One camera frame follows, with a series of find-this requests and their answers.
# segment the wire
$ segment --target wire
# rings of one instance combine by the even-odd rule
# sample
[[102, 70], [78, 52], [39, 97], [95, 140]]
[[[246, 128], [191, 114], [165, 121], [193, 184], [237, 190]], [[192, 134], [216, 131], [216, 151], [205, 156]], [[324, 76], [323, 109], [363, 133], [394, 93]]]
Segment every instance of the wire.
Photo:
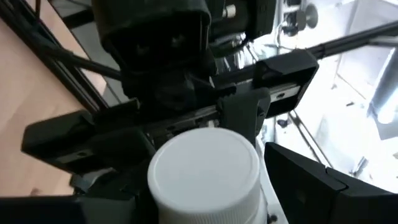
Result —
[[36, 22], [33, 25], [33, 30], [36, 31], [39, 28], [40, 24], [40, 12], [42, 10], [42, 0], [35, 1], [35, 15], [36, 15]]
[[86, 3], [79, 2], [79, 1], [76, 1], [76, 0], [65, 0], [65, 1], [68, 1], [68, 2], [73, 3], [73, 4], [75, 4], [75, 5], [78, 5], [78, 6], [83, 6], [83, 7], [91, 8], [91, 5], [86, 4]]
[[222, 58], [222, 57], [226, 57], [226, 56], [235, 54], [236, 52], [239, 52], [248, 43], [249, 43], [249, 39], [246, 37], [244, 40], [242, 40], [242, 42], [238, 46], [230, 47], [230, 48], [226, 48], [226, 49], [222, 49], [221, 47], [215, 48], [215, 49], [212, 49], [212, 52], [216, 58]]

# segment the metal pole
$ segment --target metal pole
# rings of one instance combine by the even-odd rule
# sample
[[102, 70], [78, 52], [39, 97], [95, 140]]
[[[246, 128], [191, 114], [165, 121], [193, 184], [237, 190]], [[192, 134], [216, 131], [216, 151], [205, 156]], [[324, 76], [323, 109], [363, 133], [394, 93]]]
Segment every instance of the metal pole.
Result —
[[368, 45], [371, 40], [379, 36], [397, 35], [398, 21], [310, 47], [307, 50], [317, 59], [322, 59]]

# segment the white bottle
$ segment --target white bottle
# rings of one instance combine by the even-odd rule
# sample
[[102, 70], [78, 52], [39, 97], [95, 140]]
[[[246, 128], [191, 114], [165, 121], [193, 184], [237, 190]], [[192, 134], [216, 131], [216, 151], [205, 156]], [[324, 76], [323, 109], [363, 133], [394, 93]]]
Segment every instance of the white bottle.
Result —
[[150, 162], [148, 184], [161, 224], [267, 223], [259, 156], [227, 129], [194, 129], [168, 141]]

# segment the wooden surface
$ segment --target wooden surface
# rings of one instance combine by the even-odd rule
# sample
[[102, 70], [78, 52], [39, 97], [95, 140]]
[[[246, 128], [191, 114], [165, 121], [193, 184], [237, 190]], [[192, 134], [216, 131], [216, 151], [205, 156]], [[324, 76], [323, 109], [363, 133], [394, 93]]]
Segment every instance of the wooden surface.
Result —
[[[61, 44], [85, 56], [49, 3], [42, 6], [42, 19]], [[70, 175], [21, 153], [21, 141], [28, 124], [82, 106], [2, 20], [0, 49], [0, 197], [70, 194]], [[103, 92], [103, 78], [87, 74]]]

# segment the black plastic housing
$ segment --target black plastic housing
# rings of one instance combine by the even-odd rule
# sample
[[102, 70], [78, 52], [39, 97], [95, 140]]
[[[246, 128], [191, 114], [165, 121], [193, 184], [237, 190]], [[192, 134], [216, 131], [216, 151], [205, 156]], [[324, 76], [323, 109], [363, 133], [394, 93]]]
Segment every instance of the black plastic housing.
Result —
[[205, 0], [93, 1], [103, 48], [131, 73], [163, 71], [196, 61], [207, 49]]

